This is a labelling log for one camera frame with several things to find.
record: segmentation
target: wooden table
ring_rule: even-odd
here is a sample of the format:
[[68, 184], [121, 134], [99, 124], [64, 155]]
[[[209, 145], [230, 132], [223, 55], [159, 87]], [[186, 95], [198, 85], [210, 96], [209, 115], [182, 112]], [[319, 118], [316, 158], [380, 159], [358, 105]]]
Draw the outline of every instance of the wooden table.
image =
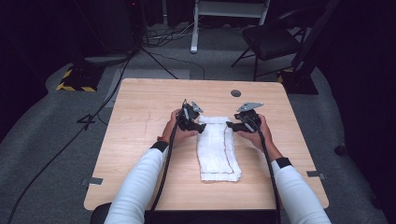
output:
[[[242, 95], [233, 97], [232, 90], [239, 90]], [[92, 174], [104, 181], [102, 185], [89, 186], [86, 209], [93, 210], [113, 200], [124, 177], [162, 134], [171, 112], [181, 108], [184, 99], [197, 103], [204, 110], [204, 116], [226, 116], [234, 122], [239, 122], [233, 114], [243, 103], [264, 103], [256, 111], [267, 118], [275, 144], [290, 158], [323, 207], [329, 205], [320, 179], [307, 176], [307, 171], [316, 171], [316, 168], [281, 84], [126, 78], [120, 86]], [[235, 155], [242, 170], [239, 181], [210, 183], [201, 181], [196, 141], [195, 136], [174, 147], [156, 210], [276, 208], [264, 154], [248, 140], [234, 135]]]

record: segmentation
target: gray floor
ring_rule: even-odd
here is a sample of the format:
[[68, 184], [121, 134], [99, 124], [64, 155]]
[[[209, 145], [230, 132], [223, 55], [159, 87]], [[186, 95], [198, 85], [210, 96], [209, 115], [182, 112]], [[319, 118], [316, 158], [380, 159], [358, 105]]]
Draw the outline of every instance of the gray floor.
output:
[[[205, 75], [196, 64], [155, 56], [168, 69], [190, 70], [191, 79], [252, 79], [252, 59], [230, 67], [246, 47], [240, 30], [204, 30], [197, 54], [190, 54], [190, 41], [187, 35], [163, 47], [146, 49], [200, 64]], [[272, 70], [286, 65], [289, 59], [261, 63], [260, 69]], [[0, 223], [7, 223], [12, 206], [29, 181], [82, 127], [76, 121], [99, 108], [120, 65], [106, 69], [98, 92], [56, 91], [67, 68], [68, 64], [48, 79], [49, 94], [23, 115], [0, 145]], [[128, 69], [161, 67], [139, 51]], [[387, 223], [382, 211], [372, 207], [370, 187], [353, 161], [333, 153], [343, 142], [343, 125], [325, 77], [316, 69], [312, 78], [319, 95], [289, 98], [314, 163], [328, 177], [322, 181], [330, 201], [326, 213], [332, 223]], [[276, 77], [261, 77], [259, 81], [276, 81]], [[111, 107], [104, 108], [101, 119], [108, 122], [111, 111]], [[91, 212], [83, 206], [86, 188], [79, 183], [92, 175], [105, 132], [106, 125], [95, 119], [29, 188], [12, 223], [89, 223]], [[289, 223], [284, 212], [282, 222]]]

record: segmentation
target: person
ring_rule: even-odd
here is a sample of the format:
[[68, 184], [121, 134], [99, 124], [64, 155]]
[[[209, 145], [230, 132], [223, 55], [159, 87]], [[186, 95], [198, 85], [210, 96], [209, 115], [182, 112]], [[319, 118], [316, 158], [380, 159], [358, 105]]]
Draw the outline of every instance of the person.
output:
[[[145, 209], [154, 192], [158, 175], [165, 161], [172, 130], [177, 122], [175, 110], [166, 123], [163, 135], [143, 155], [133, 170], [126, 176], [120, 191], [110, 205], [106, 224], [113, 223], [144, 223]], [[265, 146], [274, 170], [274, 177], [279, 196], [291, 223], [331, 223], [323, 210], [317, 196], [306, 184], [300, 174], [292, 167], [288, 158], [276, 148], [265, 116], [259, 114], [262, 120], [261, 131]], [[174, 146], [188, 137], [197, 135], [196, 131], [181, 131], [177, 127]], [[262, 150], [262, 142], [257, 132], [237, 132], [241, 137], [251, 141], [254, 147]]]

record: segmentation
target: chair leg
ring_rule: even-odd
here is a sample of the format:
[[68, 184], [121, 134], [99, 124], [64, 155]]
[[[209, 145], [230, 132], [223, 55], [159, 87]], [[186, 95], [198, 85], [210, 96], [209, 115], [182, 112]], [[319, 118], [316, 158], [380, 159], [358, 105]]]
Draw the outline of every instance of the chair leg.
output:
[[241, 59], [245, 56], [245, 54], [248, 53], [249, 50], [250, 50], [250, 48], [245, 49], [245, 51], [244, 51], [244, 52], [241, 54], [241, 56], [239, 56], [239, 58], [231, 65], [231, 67], [233, 67], [234, 65], [236, 65], [236, 63], [238, 63], [239, 60], [241, 60]]
[[254, 59], [254, 76], [253, 76], [253, 81], [256, 81], [256, 76], [257, 76], [257, 66], [259, 65], [259, 58], [256, 56]]

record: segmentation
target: black chair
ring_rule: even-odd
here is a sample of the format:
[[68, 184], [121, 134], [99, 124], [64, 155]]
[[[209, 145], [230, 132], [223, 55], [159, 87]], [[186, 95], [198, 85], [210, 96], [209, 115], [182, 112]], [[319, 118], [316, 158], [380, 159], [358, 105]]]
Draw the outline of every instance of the black chair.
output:
[[[248, 27], [242, 32], [242, 36], [247, 42], [248, 48], [239, 56], [231, 67], [234, 67], [241, 59], [256, 56], [253, 81], [256, 81], [256, 77], [274, 73], [275, 71], [257, 75], [258, 60], [268, 61], [299, 52], [305, 41], [308, 28], [314, 26], [324, 10], [325, 7], [295, 9], [264, 25]], [[289, 29], [293, 28], [300, 29], [297, 33], [292, 34]], [[296, 39], [297, 35], [301, 36], [300, 41]], [[250, 50], [253, 51], [253, 54], [246, 56]]]

